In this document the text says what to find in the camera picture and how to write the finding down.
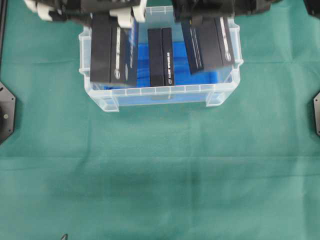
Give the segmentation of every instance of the metal bracket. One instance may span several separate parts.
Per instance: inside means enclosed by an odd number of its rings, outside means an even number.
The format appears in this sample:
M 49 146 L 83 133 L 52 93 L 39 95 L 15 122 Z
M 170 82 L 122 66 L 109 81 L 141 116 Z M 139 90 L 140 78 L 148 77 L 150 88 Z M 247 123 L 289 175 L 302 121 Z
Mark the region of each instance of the metal bracket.
M 0 144 L 15 130 L 15 108 L 16 97 L 0 82 Z
M 318 134 L 318 136 L 320 136 L 320 92 L 314 98 L 313 102 L 314 102 L 316 134 Z

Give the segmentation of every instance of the green fabric surface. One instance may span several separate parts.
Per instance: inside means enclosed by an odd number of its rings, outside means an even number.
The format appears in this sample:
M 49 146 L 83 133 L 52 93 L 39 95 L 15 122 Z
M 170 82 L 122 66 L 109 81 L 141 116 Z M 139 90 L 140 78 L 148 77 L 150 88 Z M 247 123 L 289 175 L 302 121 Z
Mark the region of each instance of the green fabric surface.
M 0 80 L 17 104 L 0 239 L 320 239 L 320 20 L 284 0 L 235 21 L 245 64 L 222 106 L 105 113 L 78 73 L 82 28 L 9 0 Z

